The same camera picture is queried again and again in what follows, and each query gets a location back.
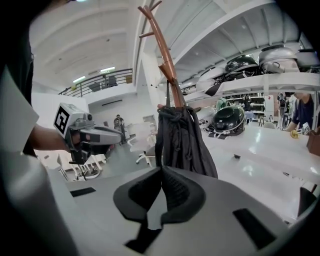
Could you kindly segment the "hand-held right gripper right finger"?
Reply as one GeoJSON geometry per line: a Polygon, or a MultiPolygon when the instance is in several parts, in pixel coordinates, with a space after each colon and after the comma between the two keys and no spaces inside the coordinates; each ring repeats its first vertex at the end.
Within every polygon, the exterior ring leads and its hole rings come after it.
{"type": "Polygon", "coordinates": [[[189,221],[163,226],[149,247],[151,256],[254,255],[258,248],[233,214],[239,209],[247,209],[274,237],[287,231],[275,212],[239,187],[190,171],[174,172],[199,184],[206,199],[189,221]]]}

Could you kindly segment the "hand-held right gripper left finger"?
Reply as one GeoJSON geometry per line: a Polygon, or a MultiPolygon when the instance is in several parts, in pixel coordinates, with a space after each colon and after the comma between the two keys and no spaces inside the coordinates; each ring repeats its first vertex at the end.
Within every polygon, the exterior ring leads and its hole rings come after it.
{"type": "Polygon", "coordinates": [[[92,187],[95,192],[77,196],[74,198],[80,211],[90,221],[93,221],[99,228],[111,236],[116,242],[125,244],[134,240],[141,224],[125,219],[116,208],[113,200],[115,190],[152,170],[151,167],[122,175],[101,177],[89,181],[69,182],[66,184],[69,191],[75,191],[92,187]]]}

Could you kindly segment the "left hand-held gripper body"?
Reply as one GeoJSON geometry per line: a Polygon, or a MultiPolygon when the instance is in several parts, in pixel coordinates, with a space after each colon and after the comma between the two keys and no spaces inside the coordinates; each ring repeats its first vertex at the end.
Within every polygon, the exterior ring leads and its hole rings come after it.
{"type": "Polygon", "coordinates": [[[73,104],[60,103],[53,126],[63,137],[71,154],[72,164],[83,165],[90,156],[101,153],[101,147],[94,145],[94,139],[97,139],[98,135],[93,134],[96,126],[90,113],[84,112],[73,104]],[[89,134],[90,142],[81,142],[78,149],[73,148],[72,131],[89,134]]]}

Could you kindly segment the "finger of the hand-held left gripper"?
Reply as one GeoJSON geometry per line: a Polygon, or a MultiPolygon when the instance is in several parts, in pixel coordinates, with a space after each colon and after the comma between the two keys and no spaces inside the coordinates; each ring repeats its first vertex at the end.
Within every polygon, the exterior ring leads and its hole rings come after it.
{"type": "Polygon", "coordinates": [[[120,143],[124,138],[124,135],[122,132],[113,128],[100,126],[99,130],[101,131],[100,142],[103,145],[115,145],[120,143]]]}

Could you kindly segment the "person's left hand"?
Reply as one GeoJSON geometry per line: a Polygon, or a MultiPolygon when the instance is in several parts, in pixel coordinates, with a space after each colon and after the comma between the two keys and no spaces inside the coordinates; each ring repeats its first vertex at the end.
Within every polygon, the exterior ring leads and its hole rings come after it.
{"type": "Polygon", "coordinates": [[[71,141],[74,149],[78,149],[80,143],[82,142],[90,142],[91,137],[89,134],[79,132],[78,130],[72,130],[71,133],[71,141]]]}

